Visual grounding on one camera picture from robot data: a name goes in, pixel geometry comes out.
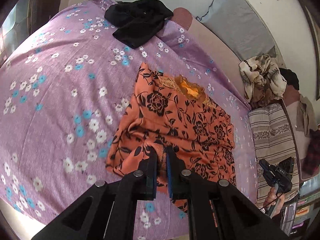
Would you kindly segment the person's right hand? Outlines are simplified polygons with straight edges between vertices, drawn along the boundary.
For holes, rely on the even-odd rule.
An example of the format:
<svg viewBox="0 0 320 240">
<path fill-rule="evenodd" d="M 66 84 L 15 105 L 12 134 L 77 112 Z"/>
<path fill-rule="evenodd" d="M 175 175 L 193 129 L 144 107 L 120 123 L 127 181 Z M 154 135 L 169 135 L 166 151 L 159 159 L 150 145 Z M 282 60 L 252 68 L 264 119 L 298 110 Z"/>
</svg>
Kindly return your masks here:
<svg viewBox="0 0 320 240">
<path fill-rule="evenodd" d="M 270 206 L 275 206 L 274 208 L 274 215 L 280 213 L 281 208 L 283 207 L 285 202 L 285 196 L 281 193 L 277 193 L 275 187 L 270 188 L 270 191 L 264 201 L 264 207 L 269 208 Z"/>
</svg>

